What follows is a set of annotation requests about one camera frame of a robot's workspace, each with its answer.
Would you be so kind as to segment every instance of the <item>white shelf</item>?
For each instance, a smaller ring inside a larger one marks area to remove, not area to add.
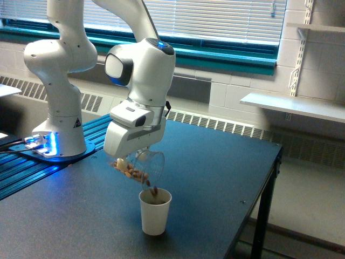
[[[10,96],[16,93],[21,93],[21,90],[19,90],[18,88],[0,84],[0,97]]]
[[[312,30],[312,31],[345,33],[344,27],[334,27],[334,26],[314,25],[314,24],[301,24],[301,23],[286,23],[286,26],[297,27],[299,29]]]
[[[273,93],[250,93],[241,104],[345,123],[345,105]]]

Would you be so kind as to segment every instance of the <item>cord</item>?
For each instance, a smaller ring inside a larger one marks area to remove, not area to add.
[[[12,146],[15,146],[15,145],[19,145],[19,144],[23,144],[23,143],[24,143],[24,140],[12,142],[12,143],[9,143],[9,144],[1,146],[0,149],[7,149],[9,147],[12,147]]]
[[[30,150],[36,150],[43,148],[43,145],[39,145],[33,148],[27,148],[27,149],[21,149],[21,150],[15,150],[15,151],[1,151],[0,154],[12,154],[12,153],[19,153],[19,152],[24,152],[24,151],[30,151]]]

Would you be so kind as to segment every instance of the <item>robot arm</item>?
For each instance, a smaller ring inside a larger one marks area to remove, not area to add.
[[[91,69],[97,51],[88,40],[83,21],[84,0],[48,0],[47,16],[59,29],[59,40],[39,40],[25,48],[24,61],[43,82],[47,97],[48,119],[33,130],[47,136],[43,142],[28,145],[47,157],[66,157],[86,150],[81,127],[80,91],[67,78],[68,73]]]
[[[137,42],[159,39],[156,27],[142,0],[92,0],[95,4],[123,19],[132,29]]]
[[[106,58],[112,82],[129,89],[127,100],[111,110],[104,150],[116,158],[159,142],[163,116],[175,68],[175,51],[160,41],[142,0],[93,0],[132,28],[137,43],[117,45]]]

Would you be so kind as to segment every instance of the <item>window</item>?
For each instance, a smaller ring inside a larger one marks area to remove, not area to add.
[[[261,66],[264,59],[277,57],[286,0],[144,1],[159,34],[180,57]],[[5,27],[54,31],[46,18],[46,0],[0,0],[0,17],[6,19]],[[85,0],[84,18],[94,37],[133,41],[125,22],[91,0]]]

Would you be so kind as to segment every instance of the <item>floor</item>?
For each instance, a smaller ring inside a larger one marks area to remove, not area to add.
[[[345,246],[345,170],[284,157],[269,223]]]
[[[250,258],[254,236],[253,224],[247,224],[237,243],[233,258]],[[302,242],[286,235],[267,231],[262,259],[345,259],[344,254]]]

